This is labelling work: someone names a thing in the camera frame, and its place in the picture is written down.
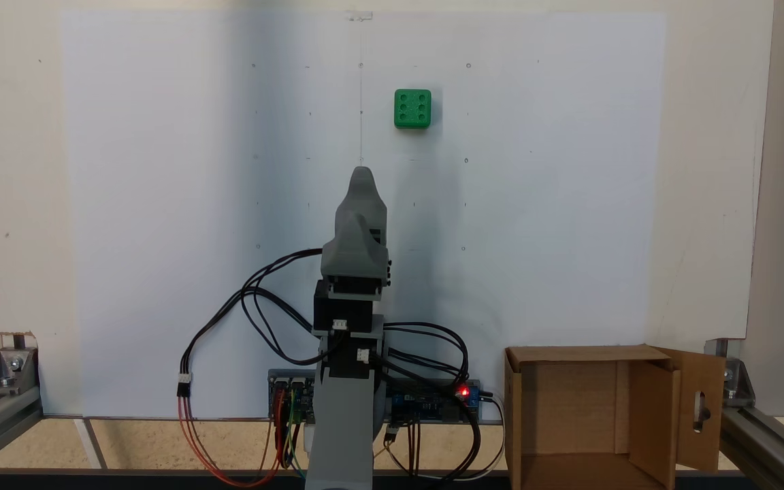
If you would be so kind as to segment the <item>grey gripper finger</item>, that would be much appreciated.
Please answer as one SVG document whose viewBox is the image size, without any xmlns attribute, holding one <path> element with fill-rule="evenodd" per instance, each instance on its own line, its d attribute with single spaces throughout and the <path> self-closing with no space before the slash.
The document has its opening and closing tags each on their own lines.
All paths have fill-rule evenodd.
<svg viewBox="0 0 784 490">
<path fill-rule="evenodd" d="M 336 209 L 335 233 L 339 232 L 351 214 L 362 215 L 367 221 L 370 235 L 380 245 L 388 245 L 388 208 L 380 198 L 369 167 L 354 168 L 344 199 Z"/>
<path fill-rule="evenodd" d="M 377 280 L 388 278 L 388 248 L 374 239 L 364 215 L 348 215 L 336 227 L 333 239 L 323 246 L 321 275 Z"/>
</svg>

